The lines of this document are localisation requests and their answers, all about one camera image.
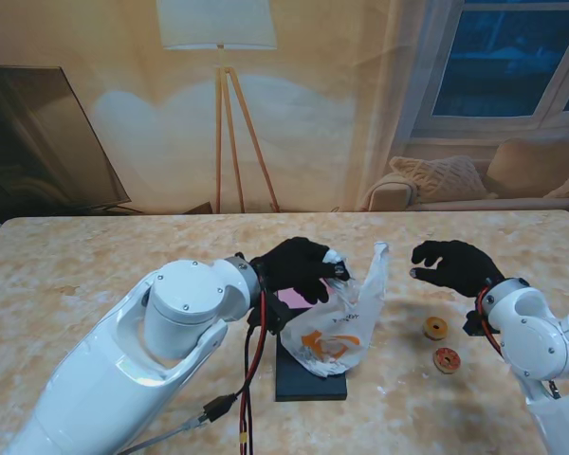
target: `sofa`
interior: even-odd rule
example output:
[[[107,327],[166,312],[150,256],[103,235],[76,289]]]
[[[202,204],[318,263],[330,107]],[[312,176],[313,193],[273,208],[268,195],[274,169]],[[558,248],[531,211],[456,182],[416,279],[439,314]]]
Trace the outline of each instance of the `sofa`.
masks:
[[[489,197],[474,200],[422,202],[421,187],[398,173],[381,177],[365,194],[357,209],[364,211],[569,211],[569,197],[549,193],[569,178],[569,136],[510,139],[493,159],[472,159]]]

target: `marble table top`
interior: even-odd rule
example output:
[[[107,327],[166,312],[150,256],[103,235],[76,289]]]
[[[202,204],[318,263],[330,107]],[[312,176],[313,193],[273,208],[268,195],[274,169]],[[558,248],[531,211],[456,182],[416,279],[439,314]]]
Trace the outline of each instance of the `marble table top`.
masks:
[[[373,243],[390,244],[386,304],[367,357],[348,373],[344,402],[274,402],[270,337],[252,386],[255,447],[262,454],[545,453],[512,373],[485,339],[462,331],[472,301],[410,278],[414,246],[460,239],[477,245],[507,276],[539,287],[557,316],[569,313],[569,213],[416,212],[28,218],[0,229],[0,452],[29,416],[68,350],[146,273],[180,258],[210,262],[267,252],[302,235],[349,257],[363,279]],[[444,318],[443,341],[422,336]],[[238,388],[246,324],[141,435],[174,428],[219,394]],[[431,355],[462,358],[453,375]],[[569,383],[560,381],[562,392]],[[179,434],[146,454],[236,453],[238,411]]]

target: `white plastic bag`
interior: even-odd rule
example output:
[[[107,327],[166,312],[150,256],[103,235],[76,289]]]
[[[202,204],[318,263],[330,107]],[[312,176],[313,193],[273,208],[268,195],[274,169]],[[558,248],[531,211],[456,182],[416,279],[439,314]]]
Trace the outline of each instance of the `white plastic bag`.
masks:
[[[325,258],[326,262],[338,260]],[[387,282],[388,244],[377,242],[364,284],[327,280],[335,292],[327,303],[318,303],[288,322],[281,332],[283,346],[317,376],[343,373],[356,366],[369,348]]]

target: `black glove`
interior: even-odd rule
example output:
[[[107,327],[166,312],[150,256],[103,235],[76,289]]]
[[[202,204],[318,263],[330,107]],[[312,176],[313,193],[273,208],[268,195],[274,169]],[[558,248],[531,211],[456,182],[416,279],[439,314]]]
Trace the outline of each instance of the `black glove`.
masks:
[[[424,262],[432,267],[442,258],[436,268],[412,268],[411,276],[422,282],[430,282],[459,292],[466,297],[477,297],[487,285],[504,280],[491,258],[476,246],[453,240],[435,242],[428,240],[413,250],[411,261]]]
[[[328,246],[315,244],[304,237],[285,240],[250,264],[263,276],[271,292],[293,288],[309,303],[326,302],[329,295],[321,278],[347,281],[350,274],[343,263],[327,264],[322,260]]]

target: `orange ring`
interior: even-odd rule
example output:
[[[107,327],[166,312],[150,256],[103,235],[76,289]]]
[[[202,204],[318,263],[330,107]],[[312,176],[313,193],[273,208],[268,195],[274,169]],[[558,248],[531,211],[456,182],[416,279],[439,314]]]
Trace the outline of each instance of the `orange ring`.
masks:
[[[424,335],[434,341],[445,338],[449,331],[447,323],[443,319],[435,316],[427,318],[422,328]]]
[[[455,373],[462,365],[462,359],[450,348],[437,349],[432,355],[432,360],[436,368],[444,374]]]

